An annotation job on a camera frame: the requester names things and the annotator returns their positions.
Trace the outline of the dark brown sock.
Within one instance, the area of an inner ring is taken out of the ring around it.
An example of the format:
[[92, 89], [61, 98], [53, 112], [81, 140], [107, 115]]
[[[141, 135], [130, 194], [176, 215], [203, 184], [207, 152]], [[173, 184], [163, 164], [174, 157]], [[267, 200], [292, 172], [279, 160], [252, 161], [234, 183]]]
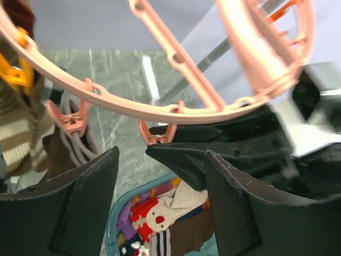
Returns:
[[[67, 99], [62, 109], [59, 109], [64, 115], [75, 113], [78, 110], [79, 105], [76, 105], [71, 99]], [[83, 137], [77, 133], [69, 136], [55, 124], [54, 133], [43, 139], [43, 146], [50, 165], [41, 182], [82, 166], [100, 154], [88, 121]]]

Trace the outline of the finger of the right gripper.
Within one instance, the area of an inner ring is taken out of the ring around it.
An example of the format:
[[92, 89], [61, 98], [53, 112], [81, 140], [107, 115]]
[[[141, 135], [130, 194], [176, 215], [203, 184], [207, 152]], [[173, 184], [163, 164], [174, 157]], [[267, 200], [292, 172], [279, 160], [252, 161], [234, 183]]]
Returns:
[[201, 191], [225, 168], [258, 179], [277, 173], [292, 151], [277, 115], [262, 106], [219, 123], [179, 125], [172, 142], [148, 146], [145, 153]]

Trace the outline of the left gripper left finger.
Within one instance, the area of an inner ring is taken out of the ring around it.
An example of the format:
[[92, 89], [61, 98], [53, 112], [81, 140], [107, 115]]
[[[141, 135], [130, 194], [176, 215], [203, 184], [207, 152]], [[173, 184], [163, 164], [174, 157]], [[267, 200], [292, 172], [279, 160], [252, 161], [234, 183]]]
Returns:
[[1, 255], [99, 255], [118, 164], [113, 147], [53, 179], [1, 194]]

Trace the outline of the pink round clip hanger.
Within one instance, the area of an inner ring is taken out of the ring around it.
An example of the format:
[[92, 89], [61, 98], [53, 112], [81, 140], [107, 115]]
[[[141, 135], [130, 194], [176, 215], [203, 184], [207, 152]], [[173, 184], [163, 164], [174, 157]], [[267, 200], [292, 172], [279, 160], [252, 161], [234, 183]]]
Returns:
[[298, 15], [298, 34], [289, 40], [258, 1], [217, 1], [216, 6], [228, 32], [228, 40], [248, 80], [252, 94], [227, 104], [195, 65], [147, 1], [130, 1], [132, 13], [152, 32], [166, 53], [167, 65], [159, 65], [160, 76], [168, 82], [183, 77], [204, 103], [188, 108], [183, 103], [154, 106], [111, 94], [92, 81], [82, 81], [62, 70], [38, 50], [36, 43], [14, 26], [1, 11], [1, 35], [40, 74], [74, 97], [117, 114], [177, 124], [208, 124], [249, 113], [285, 93], [298, 83], [315, 42], [312, 1], [290, 1]]

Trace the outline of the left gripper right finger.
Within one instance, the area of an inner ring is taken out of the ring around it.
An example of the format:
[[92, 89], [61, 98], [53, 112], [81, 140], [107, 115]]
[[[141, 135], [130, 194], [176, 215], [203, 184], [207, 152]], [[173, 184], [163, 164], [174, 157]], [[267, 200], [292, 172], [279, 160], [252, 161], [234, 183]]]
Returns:
[[340, 196], [313, 200], [239, 170], [209, 179], [219, 255], [340, 255]]

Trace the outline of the brown striped sock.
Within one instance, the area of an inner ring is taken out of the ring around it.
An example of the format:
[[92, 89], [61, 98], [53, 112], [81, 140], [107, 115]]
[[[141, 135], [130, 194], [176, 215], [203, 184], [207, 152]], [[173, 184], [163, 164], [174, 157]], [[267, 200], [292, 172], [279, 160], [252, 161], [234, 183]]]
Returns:
[[43, 91], [44, 77], [29, 96], [1, 82], [1, 150], [9, 176], [42, 172], [50, 165], [43, 139], [55, 125], [42, 103]]

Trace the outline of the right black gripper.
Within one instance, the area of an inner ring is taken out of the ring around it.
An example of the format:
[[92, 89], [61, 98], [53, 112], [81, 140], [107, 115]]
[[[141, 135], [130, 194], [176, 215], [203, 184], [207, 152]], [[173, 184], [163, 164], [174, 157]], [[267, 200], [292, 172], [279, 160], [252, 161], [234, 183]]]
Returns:
[[288, 160], [287, 170], [277, 177], [277, 188], [294, 195], [322, 199], [340, 194], [340, 143], [333, 143], [304, 156], [291, 156], [290, 147], [277, 150]]

